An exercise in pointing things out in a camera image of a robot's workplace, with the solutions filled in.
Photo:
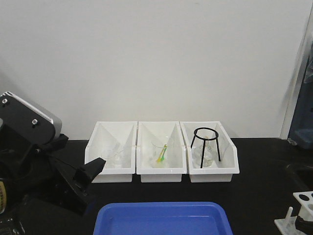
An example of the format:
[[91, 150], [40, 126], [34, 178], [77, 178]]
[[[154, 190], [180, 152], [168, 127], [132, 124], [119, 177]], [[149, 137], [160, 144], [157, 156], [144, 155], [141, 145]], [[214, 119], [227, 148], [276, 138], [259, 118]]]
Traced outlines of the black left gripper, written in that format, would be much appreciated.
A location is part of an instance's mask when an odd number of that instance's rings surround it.
[[6, 213], [27, 196], [44, 200], [84, 215], [94, 204], [88, 192], [92, 181], [104, 169], [106, 161], [96, 158], [68, 173], [67, 163], [55, 156], [68, 137], [47, 144], [33, 144], [9, 127], [0, 128], [0, 212]]

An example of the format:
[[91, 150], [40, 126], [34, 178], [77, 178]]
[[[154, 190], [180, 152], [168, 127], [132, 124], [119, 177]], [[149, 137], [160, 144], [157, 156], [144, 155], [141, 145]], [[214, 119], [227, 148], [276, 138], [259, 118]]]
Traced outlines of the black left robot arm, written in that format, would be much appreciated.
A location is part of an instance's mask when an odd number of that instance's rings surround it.
[[106, 161], [96, 158], [69, 174], [55, 156], [68, 138], [61, 134], [44, 145], [32, 144], [5, 124], [0, 127], [0, 233], [24, 235], [20, 211], [31, 198], [84, 215], [95, 197], [87, 188]]

